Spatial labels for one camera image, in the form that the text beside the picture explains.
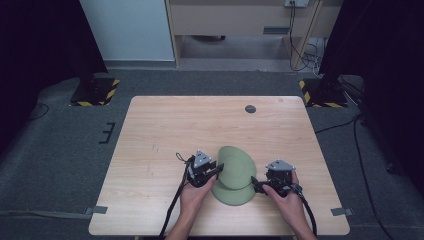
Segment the small black object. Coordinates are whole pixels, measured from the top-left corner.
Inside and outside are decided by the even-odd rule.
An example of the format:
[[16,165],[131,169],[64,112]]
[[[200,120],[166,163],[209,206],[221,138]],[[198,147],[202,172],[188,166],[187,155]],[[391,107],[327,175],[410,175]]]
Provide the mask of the small black object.
[[112,135],[113,129],[115,128],[115,124],[114,122],[112,123],[107,123],[107,125],[111,125],[110,130],[109,131],[103,131],[103,133],[107,134],[107,138],[105,141],[99,141],[99,144],[108,144],[109,140],[110,140],[110,136]]
[[248,113],[255,113],[256,112],[256,107],[253,105],[247,105],[244,110],[246,110],[246,112]]

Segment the power outlet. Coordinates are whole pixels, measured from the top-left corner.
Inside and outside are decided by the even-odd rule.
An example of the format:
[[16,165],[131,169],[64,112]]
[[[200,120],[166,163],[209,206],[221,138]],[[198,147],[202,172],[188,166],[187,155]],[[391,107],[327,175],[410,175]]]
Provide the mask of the power outlet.
[[308,6],[309,0],[285,0],[285,7],[292,7],[293,4],[299,8],[305,8]]

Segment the black base stand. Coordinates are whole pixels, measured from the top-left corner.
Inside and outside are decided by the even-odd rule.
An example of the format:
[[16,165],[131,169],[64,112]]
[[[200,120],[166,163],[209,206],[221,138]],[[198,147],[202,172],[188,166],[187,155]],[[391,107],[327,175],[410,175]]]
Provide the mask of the black base stand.
[[306,106],[308,107],[345,107],[347,106],[346,97],[339,84],[337,86],[320,86],[322,79],[309,78],[301,81],[300,87],[305,95]]
[[93,78],[81,81],[71,98],[72,106],[106,105],[110,102],[118,80],[114,78]]

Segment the green fabric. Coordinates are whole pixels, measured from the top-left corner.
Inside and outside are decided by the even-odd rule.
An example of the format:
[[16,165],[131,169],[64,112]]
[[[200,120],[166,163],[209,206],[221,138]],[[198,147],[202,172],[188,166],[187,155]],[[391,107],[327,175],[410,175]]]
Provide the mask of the green fabric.
[[212,188],[214,196],[222,203],[239,206],[249,202],[255,195],[251,176],[256,176],[252,158],[243,150],[225,146],[219,150],[217,164],[224,169]]

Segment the black cable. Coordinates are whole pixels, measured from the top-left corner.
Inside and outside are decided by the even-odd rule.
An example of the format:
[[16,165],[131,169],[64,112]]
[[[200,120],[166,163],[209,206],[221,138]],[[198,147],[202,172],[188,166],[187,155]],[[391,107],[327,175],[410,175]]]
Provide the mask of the black cable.
[[[293,30],[293,26],[294,26],[294,18],[296,16],[296,2],[292,1],[290,2],[291,4],[291,11],[290,11],[290,31],[289,31],[289,39],[290,39],[290,68],[292,71],[301,71],[303,69],[305,69],[308,65],[308,63],[305,63],[305,61],[303,60],[302,56],[300,55],[300,53],[297,51],[296,47],[293,44],[293,39],[292,39],[292,30]],[[292,65],[292,58],[293,58],[293,49],[295,50],[295,52],[297,53],[297,55],[300,57],[300,59],[302,60],[303,63],[303,67],[299,68],[299,69],[294,69],[293,65]]]
[[172,199],[171,205],[169,206],[168,211],[167,211],[167,213],[166,213],[166,219],[165,219],[165,222],[163,223],[162,230],[161,230],[161,232],[160,232],[160,234],[159,234],[159,238],[160,238],[160,239],[163,239],[163,237],[164,237],[165,230],[166,230],[166,227],[168,226],[168,222],[169,222],[169,219],[170,219],[170,217],[171,217],[172,210],[174,209],[174,207],[175,207],[175,203],[177,202],[178,198],[179,198],[179,197],[180,197],[180,195],[181,195],[181,192],[183,191],[183,188],[184,188],[184,187],[185,187],[185,185],[186,185],[186,184],[185,184],[185,180],[187,179],[187,171],[188,171],[188,166],[189,166],[189,164],[188,164],[188,162],[187,162],[187,161],[185,161],[185,160],[181,157],[181,155],[180,155],[179,153],[176,153],[176,156],[177,156],[177,158],[178,158],[179,160],[181,160],[181,161],[185,162],[186,167],[185,167],[185,169],[184,169],[183,178],[181,179],[181,183],[180,183],[180,185],[178,186],[178,189],[177,189],[177,192],[175,193],[174,199]]
[[322,57],[318,56],[318,46],[317,46],[317,45],[314,45],[314,44],[311,44],[311,43],[308,43],[308,45],[309,45],[309,46],[312,46],[312,47],[314,47],[314,48],[315,48],[315,54],[307,53],[307,52],[305,51],[305,52],[303,53],[303,57],[302,57],[302,59],[304,59],[304,60],[306,60],[306,61],[308,62],[308,64],[307,64],[307,67],[308,67],[308,68],[310,68],[310,69],[313,69],[313,68],[319,68],[319,67],[320,67],[320,65],[321,65]]
[[336,125],[336,126],[332,126],[332,127],[328,127],[328,128],[324,128],[324,129],[321,129],[321,130],[318,130],[318,131],[315,131],[315,134],[318,134],[318,133],[321,133],[321,132],[324,132],[324,131],[327,131],[327,130],[330,130],[330,129],[333,129],[333,128],[338,128],[338,127],[343,127],[343,126],[346,126],[346,125],[349,125],[349,124],[351,124],[352,122],[354,122],[358,117],[359,117],[360,115],[356,115],[355,117],[353,117],[352,118],[352,120],[350,120],[349,122],[347,122],[347,123],[343,123],[343,124],[340,124],[340,125]]
[[317,222],[315,221],[314,214],[312,213],[311,207],[309,207],[308,202],[306,201],[305,197],[300,197],[302,199],[303,205],[305,205],[306,212],[308,212],[309,218],[311,219],[312,224],[312,232],[314,233],[315,237],[317,236]]
[[355,119],[355,122],[353,123],[353,134],[354,134],[354,138],[355,138],[356,150],[358,152],[359,164],[361,166],[362,177],[364,178],[365,188],[367,190],[368,199],[370,201],[371,209],[372,209],[372,212],[374,214],[375,219],[377,220],[378,225],[380,225],[381,229],[383,230],[383,232],[386,234],[386,236],[389,239],[394,240],[394,238],[392,237],[392,235],[390,235],[390,233],[384,227],[384,225],[381,222],[380,217],[379,217],[379,215],[377,213],[377,210],[375,209],[374,200],[372,198],[371,190],[370,190],[370,187],[369,187],[369,184],[368,184],[368,179],[367,179],[367,176],[365,174],[365,169],[364,169],[364,163],[363,163],[363,160],[362,160],[361,149],[359,148],[358,137],[357,137],[357,133],[356,133],[356,123],[360,119],[360,117],[361,117],[361,115],[358,115],[358,117]]
[[29,118],[28,121],[33,121],[33,120],[40,119],[40,118],[44,117],[49,112],[49,110],[50,110],[49,106],[47,104],[44,104],[44,103],[37,103],[36,106],[38,106],[38,107],[45,106],[46,107],[46,111],[43,114],[41,114],[40,116],[38,116],[38,117]]

